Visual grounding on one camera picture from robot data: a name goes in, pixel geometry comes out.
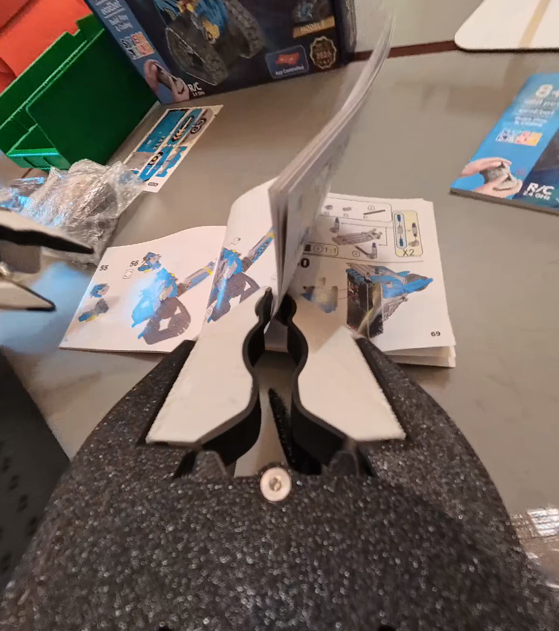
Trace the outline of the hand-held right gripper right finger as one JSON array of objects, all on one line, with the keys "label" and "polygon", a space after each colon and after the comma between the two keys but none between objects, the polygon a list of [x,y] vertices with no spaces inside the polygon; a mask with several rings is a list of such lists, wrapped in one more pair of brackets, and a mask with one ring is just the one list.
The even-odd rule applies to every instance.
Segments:
[{"label": "hand-held right gripper right finger", "polygon": [[324,467],[341,452],[360,460],[367,447],[403,443],[405,430],[360,343],[376,348],[303,296],[286,295],[280,314],[295,363],[290,437],[296,446]]}]

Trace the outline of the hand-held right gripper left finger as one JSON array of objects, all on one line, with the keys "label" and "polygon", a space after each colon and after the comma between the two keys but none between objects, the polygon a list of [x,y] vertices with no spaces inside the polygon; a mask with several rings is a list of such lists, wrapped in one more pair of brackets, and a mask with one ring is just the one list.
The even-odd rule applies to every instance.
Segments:
[{"label": "hand-held right gripper left finger", "polygon": [[272,290],[256,290],[203,327],[146,435],[147,444],[214,451],[232,466],[261,425],[255,364],[265,350]]}]

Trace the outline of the clear bubble wrap bag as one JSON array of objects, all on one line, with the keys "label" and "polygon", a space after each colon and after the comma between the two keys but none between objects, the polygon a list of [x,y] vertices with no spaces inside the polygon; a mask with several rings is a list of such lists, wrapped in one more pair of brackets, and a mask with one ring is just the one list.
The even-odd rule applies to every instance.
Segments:
[{"label": "clear bubble wrap bag", "polygon": [[0,190],[0,206],[93,248],[92,254],[51,251],[80,268],[100,262],[122,213],[144,191],[139,176],[121,162],[80,160],[45,177],[19,178]]}]

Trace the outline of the small blue leaflet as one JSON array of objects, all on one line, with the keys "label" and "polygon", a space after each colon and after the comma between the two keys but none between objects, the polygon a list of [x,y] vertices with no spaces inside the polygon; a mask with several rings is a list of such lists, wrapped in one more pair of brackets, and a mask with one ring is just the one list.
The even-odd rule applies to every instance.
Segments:
[{"label": "small blue leaflet", "polygon": [[281,174],[239,197],[226,226],[200,226],[104,253],[61,348],[167,353],[272,291],[369,339],[399,363],[453,368],[433,204],[330,193],[387,58],[392,17],[344,103]]}]

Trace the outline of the blue sticker sheet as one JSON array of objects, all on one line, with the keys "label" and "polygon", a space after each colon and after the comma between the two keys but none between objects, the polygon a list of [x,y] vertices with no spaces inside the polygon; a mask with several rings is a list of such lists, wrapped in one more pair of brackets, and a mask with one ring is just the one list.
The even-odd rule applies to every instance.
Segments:
[{"label": "blue sticker sheet", "polygon": [[167,108],[160,115],[124,161],[145,192],[164,186],[221,110],[222,105]]}]

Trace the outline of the blue robot kit box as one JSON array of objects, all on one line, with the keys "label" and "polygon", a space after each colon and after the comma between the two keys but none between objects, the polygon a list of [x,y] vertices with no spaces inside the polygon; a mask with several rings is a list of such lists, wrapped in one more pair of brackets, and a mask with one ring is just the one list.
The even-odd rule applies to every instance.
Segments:
[{"label": "blue robot kit box", "polygon": [[164,105],[326,73],[356,46],[354,1],[86,1]]}]

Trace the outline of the large blue instruction booklet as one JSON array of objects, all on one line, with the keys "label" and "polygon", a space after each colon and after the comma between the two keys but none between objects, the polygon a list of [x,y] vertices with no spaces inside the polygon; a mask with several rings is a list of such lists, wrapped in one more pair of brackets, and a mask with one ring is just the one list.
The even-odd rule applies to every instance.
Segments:
[{"label": "large blue instruction booklet", "polygon": [[529,77],[450,193],[559,215],[559,73]]}]

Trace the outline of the white desk stand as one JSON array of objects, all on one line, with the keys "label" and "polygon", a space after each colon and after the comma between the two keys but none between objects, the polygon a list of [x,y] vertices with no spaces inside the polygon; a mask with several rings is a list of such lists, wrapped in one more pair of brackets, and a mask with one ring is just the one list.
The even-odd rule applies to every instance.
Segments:
[{"label": "white desk stand", "polygon": [[467,52],[559,51],[559,1],[482,1],[454,42]]}]

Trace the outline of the green plastic bin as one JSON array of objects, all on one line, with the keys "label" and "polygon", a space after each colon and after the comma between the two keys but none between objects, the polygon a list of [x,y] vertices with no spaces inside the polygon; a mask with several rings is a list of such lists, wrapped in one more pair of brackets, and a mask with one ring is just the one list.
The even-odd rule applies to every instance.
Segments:
[{"label": "green plastic bin", "polygon": [[105,163],[157,98],[93,14],[0,94],[0,150],[27,169]]}]

